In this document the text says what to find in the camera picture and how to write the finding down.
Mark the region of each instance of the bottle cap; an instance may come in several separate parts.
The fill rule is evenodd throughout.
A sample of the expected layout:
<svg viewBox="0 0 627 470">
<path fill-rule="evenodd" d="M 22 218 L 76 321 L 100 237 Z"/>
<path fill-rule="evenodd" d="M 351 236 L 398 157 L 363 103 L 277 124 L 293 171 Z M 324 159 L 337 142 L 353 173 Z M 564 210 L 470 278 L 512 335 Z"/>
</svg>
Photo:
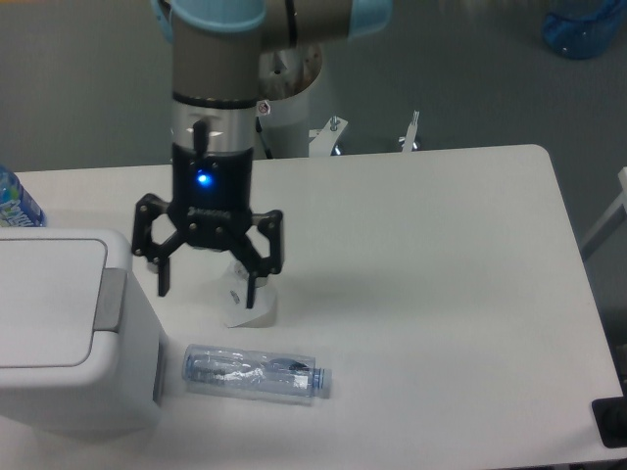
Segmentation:
<svg viewBox="0 0 627 470">
<path fill-rule="evenodd" d="M 331 393 L 331 369 L 313 370 L 313 395 L 328 399 Z"/>
</svg>

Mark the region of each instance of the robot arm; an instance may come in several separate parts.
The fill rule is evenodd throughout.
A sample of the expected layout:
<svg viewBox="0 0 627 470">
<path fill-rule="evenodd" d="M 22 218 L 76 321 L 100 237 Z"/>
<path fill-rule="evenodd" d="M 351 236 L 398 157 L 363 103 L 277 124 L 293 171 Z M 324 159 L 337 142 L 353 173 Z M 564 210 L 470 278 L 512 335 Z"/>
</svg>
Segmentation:
<svg viewBox="0 0 627 470">
<path fill-rule="evenodd" d="M 230 251 L 249 273 L 247 308 L 258 278 L 283 266 L 283 214 L 250 209 L 259 63 L 262 52 L 373 32 L 391 0 L 151 0 L 172 40 L 172 200 L 136 205 L 132 250 L 158 267 L 169 289 L 169 256 L 182 244 Z M 166 214 L 176 231 L 163 244 L 152 222 Z M 267 258 L 246 235 L 268 238 Z"/>
</svg>

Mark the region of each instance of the blue water bottle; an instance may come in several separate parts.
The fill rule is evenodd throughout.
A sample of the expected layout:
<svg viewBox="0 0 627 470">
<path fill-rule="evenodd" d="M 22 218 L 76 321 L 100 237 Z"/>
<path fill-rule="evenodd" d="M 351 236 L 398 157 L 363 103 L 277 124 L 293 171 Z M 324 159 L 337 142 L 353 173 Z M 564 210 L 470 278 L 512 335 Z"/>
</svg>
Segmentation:
<svg viewBox="0 0 627 470">
<path fill-rule="evenodd" d="M 0 165 L 0 227 L 43 227 L 46 216 L 14 173 Z"/>
<path fill-rule="evenodd" d="M 590 59 L 605 51 L 625 20 L 627 0 L 558 0 L 542 35 L 558 54 Z"/>
</svg>

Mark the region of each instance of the black object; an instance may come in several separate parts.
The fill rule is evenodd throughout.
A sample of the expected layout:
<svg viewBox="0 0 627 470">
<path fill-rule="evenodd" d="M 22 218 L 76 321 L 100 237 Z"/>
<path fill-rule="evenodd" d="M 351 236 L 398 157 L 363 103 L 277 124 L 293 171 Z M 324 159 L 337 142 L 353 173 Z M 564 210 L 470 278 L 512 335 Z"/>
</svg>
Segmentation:
<svg viewBox="0 0 627 470">
<path fill-rule="evenodd" d="M 287 12 L 287 29 L 290 34 L 290 48 L 298 44 L 298 28 L 296 27 L 296 8 L 294 0 L 285 0 L 285 11 Z"/>
<path fill-rule="evenodd" d="M 627 447 L 627 399 L 596 399 L 592 410 L 603 444 L 609 448 Z"/>
<path fill-rule="evenodd" d="M 207 98 L 193 98 L 180 93 L 172 92 L 172 99 L 183 105 L 197 108 L 213 108 L 215 110 L 248 110 L 257 106 L 257 98 L 248 100 L 217 100 Z"/>
<path fill-rule="evenodd" d="M 187 243 L 196 248 L 230 251 L 248 271 L 246 308 L 255 304 L 258 278 L 283 268 L 283 212 L 253 214 L 250 209 L 253 149 L 208 153 L 208 125 L 193 125 L 194 151 L 172 145 L 172 201 L 145 195 L 135 206 L 132 252 L 158 268 L 159 296 L 169 290 L 169 257 Z M 152 223 L 167 214 L 175 232 L 164 243 L 152 238 Z M 251 226 L 269 241 L 262 258 L 246 235 Z"/>
</svg>

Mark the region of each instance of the bottle label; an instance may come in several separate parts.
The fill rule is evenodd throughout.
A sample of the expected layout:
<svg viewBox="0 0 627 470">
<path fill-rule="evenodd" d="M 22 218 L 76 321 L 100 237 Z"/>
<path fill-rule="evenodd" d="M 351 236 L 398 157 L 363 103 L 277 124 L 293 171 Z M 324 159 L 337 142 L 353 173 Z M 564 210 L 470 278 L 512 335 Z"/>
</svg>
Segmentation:
<svg viewBox="0 0 627 470">
<path fill-rule="evenodd" d="M 22 201 L 14 199 L 0 204 L 0 227 L 32 227 L 35 222 L 22 210 Z"/>
</svg>

